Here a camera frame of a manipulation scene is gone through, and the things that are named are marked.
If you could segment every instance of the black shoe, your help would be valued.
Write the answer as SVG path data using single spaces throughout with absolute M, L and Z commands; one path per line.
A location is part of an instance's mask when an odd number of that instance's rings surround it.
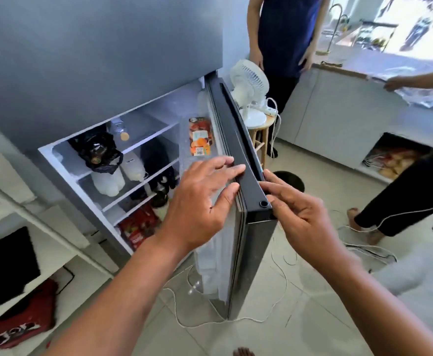
M 268 155 L 269 157 L 271 157 L 271 158 L 277 158 L 278 154 L 277 154 L 277 150 L 276 150 L 276 148 L 272 148 L 272 153 L 273 153 L 273 156 L 271 155 L 271 144 L 268 143 L 268 151 L 267 151 L 267 155 Z

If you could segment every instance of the wooden stool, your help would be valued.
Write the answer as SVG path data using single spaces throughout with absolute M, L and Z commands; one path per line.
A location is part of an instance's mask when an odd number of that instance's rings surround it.
M 269 137 L 269 127 L 273 125 L 276 121 L 275 117 L 266 115 L 266 122 L 256 129 L 248 129 L 249 136 L 251 137 L 252 145 L 254 146 L 256 152 L 261 149 L 262 160 L 261 167 L 264 169 L 266 165 L 266 156 L 268 154 L 268 137 Z M 262 131 L 262 142 L 256 141 L 256 133 Z

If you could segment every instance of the black pants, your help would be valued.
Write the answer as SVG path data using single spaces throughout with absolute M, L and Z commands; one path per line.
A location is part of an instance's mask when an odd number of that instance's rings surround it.
M 416 161 L 376 196 L 355 217 L 361 227 L 378 226 L 381 221 L 403 212 L 433 207 L 433 151 Z M 393 216 L 378 228 L 386 236 L 395 236 L 407 227 L 433 214 L 433 210 Z
M 286 107 L 286 103 L 289 100 L 289 97 L 292 94 L 292 91 L 295 89 L 297 83 L 299 82 L 299 77 L 281 77 L 281 76 L 273 76 L 266 75 L 269 80 L 269 92 L 266 97 L 272 97 L 277 102 L 278 112 L 281 114 Z M 269 127 L 268 138 L 269 143 L 272 139 L 272 133 L 274 131 L 274 123 Z

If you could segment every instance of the hand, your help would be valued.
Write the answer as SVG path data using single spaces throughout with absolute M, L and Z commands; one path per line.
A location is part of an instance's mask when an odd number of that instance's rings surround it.
M 292 248 L 324 277 L 359 260 L 346 249 L 333 228 L 322 200 L 288 185 L 269 170 L 261 188 Z
M 310 45 L 307 47 L 306 51 L 304 52 L 304 55 L 299 61 L 299 66 L 300 66 L 302 65 L 304 60 L 307 60 L 301 72 L 308 71 L 312 68 L 312 64 L 313 64 L 312 60 L 314 58 L 314 53 L 315 53 L 315 46 L 312 45 L 312 43 L 310 43 Z
M 214 205 L 211 197 L 243 173 L 245 165 L 224 167 L 233 161 L 230 156 L 196 161 L 183 174 L 159 230 L 160 237 L 182 251 L 183 256 L 223 228 L 240 185 L 233 182 L 226 186 Z
M 259 68 L 261 68 L 262 71 L 264 71 L 264 66 L 262 64 L 262 53 L 259 47 L 256 49 L 250 49 L 249 60 L 253 61 L 256 65 L 259 66 Z
M 384 84 L 384 89 L 389 92 L 392 92 L 405 86 L 407 86 L 406 77 L 395 76 L 395 77 L 391 77 L 386 81 L 386 83 Z

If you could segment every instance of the dark blue shirt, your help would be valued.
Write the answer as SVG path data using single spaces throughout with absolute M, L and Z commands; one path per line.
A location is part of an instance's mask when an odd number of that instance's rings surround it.
M 264 0 L 258 43 L 264 71 L 299 77 L 298 63 L 312 39 L 321 0 Z

